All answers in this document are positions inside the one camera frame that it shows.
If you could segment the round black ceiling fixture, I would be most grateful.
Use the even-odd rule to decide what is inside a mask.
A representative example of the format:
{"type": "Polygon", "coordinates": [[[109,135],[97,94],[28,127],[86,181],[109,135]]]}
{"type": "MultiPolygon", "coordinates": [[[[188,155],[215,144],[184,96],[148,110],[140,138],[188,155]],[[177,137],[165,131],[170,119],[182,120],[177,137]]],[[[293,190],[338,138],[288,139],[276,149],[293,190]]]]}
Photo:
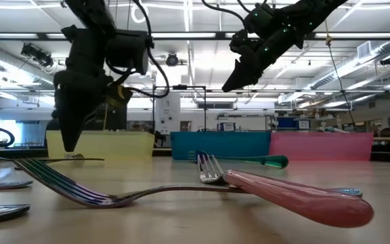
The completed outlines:
{"type": "Polygon", "coordinates": [[[165,60],[165,64],[170,67],[177,66],[179,64],[179,58],[177,57],[177,54],[169,53],[165,60]]]}

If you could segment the pink-handled metal fork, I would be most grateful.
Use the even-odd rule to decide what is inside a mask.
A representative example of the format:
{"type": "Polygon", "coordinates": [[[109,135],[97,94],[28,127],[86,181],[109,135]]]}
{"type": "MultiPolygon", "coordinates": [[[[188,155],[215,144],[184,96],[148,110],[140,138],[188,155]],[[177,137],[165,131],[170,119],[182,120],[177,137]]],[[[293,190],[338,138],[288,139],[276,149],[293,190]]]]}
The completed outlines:
{"type": "Polygon", "coordinates": [[[355,188],[318,188],[238,170],[223,170],[214,155],[195,153],[204,184],[228,184],[320,224],[355,228],[374,217],[372,206],[355,188]]]}

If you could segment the black computer monitor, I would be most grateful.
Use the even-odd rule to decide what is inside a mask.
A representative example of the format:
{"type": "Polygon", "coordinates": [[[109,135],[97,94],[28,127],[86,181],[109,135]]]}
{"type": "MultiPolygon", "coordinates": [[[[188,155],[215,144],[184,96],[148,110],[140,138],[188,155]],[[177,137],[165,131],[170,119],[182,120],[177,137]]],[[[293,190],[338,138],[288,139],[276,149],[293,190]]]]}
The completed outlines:
{"type": "Polygon", "coordinates": [[[118,131],[127,128],[127,108],[114,107],[106,104],[104,107],[103,130],[118,131]]]}

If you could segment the blue plastic bin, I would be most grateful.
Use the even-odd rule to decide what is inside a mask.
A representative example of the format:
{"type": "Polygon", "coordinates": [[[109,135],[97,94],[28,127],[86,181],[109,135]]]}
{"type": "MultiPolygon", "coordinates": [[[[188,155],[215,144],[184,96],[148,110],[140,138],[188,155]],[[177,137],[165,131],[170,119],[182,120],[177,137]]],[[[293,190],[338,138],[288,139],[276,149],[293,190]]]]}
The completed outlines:
{"type": "Polygon", "coordinates": [[[172,132],[171,153],[174,160],[195,159],[196,151],[220,157],[255,157],[269,154],[269,132],[172,132]]]}

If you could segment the pink plastic bin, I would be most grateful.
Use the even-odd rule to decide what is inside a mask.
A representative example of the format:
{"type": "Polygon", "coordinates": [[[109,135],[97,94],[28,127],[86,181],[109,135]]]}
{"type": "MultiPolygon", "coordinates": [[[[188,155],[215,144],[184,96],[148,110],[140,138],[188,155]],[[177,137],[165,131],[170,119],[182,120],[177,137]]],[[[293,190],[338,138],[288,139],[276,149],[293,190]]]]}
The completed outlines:
{"type": "Polygon", "coordinates": [[[269,153],[291,161],[368,161],[371,133],[275,132],[269,153]]]}

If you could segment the large iridescent rainbow fork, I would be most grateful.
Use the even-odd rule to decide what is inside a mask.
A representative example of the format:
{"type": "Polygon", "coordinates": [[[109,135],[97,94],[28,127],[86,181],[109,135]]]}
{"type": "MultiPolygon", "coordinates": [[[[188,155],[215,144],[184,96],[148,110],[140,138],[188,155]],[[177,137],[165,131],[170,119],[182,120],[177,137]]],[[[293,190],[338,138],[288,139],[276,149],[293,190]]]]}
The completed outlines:
{"type": "Polygon", "coordinates": [[[232,192],[245,193],[233,186],[159,186],[147,190],[128,192],[123,195],[106,195],[94,192],[76,183],[74,180],[64,176],[52,169],[43,161],[38,159],[15,159],[16,166],[23,169],[29,176],[33,177],[46,187],[52,189],[59,195],[75,201],[81,205],[96,208],[122,207],[141,197],[167,191],[211,191],[211,192],[232,192]]]}

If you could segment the black knife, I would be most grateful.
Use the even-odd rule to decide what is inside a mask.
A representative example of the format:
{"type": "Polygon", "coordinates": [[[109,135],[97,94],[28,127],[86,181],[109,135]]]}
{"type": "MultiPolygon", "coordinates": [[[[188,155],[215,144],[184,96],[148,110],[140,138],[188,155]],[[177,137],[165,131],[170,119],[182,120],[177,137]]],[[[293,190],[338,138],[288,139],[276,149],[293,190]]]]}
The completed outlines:
{"type": "MultiPolygon", "coordinates": [[[[4,157],[0,157],[1,160],[4,161],[13,161],[14,159],[8,159],[4,157]]],[[[99,159],[99,158],[84,158],[84,159],[40,159],[43,162],[46,163],[53,163],[53,162],[58,162],[58,161],[103,161],[104,159],[99,159]]]]}

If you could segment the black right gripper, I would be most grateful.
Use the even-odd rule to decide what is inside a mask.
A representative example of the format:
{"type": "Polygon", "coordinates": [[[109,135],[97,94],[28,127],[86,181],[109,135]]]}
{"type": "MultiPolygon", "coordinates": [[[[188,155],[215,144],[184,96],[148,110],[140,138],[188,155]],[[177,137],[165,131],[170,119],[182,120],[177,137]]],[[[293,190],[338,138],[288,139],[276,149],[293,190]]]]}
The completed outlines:
{"type": "Polygon", "coordinates": [[[230,50],[240,57],[235,60],[223,92],[256,84],[261,70],[274,64],[290,46],[303,43],[286,12],[272,9],[266,3],[256,4],[243,19],[243,25],[242,30],[232,35],[230,50]]]}

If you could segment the yellow plastic bin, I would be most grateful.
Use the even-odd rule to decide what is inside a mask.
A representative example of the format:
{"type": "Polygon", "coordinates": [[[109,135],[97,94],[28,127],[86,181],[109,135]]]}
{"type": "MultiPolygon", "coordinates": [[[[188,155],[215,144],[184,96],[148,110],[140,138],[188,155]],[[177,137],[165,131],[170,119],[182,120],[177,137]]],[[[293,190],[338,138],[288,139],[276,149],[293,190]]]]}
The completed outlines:
{"type": "Polygon", "coordinates": [[[73,152],[65,151],[60,131],[46,131],[46,140],[51,158],[147,159],[154,148],[154,135],[144,131],[83,131],[73,152]]]}

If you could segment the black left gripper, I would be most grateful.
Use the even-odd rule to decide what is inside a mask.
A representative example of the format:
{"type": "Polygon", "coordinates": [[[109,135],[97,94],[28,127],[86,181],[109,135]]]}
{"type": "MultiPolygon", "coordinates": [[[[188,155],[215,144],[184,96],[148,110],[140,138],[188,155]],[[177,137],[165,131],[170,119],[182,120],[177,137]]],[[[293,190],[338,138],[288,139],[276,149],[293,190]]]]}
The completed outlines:
{"type": "Polygon", "coordinates": [[[112,78],[104,70],[109,36],[100,31],[69,26],[62,34],[70,42],[66,69],[54,75],[56,113],[64,149],[75,150],[87,117],[104,102],[112,78]]]}

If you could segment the green-handled utensil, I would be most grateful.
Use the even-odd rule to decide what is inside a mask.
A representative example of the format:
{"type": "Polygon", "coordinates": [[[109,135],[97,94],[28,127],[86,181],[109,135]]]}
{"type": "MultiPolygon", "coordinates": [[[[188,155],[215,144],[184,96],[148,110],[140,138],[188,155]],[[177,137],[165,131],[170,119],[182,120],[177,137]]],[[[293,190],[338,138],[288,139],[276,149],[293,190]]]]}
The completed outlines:
{"type": "Polygon", "coordinates": [[[255,163],[260,165],[266,165],[269,167],[275,167],[284,169],[288,166],[288,158],[284,155],[266,155],[256,157],[224,157],[215,156],[216,159],[232,160],[232,161],[243,161],[247,163],[255,163]]]}

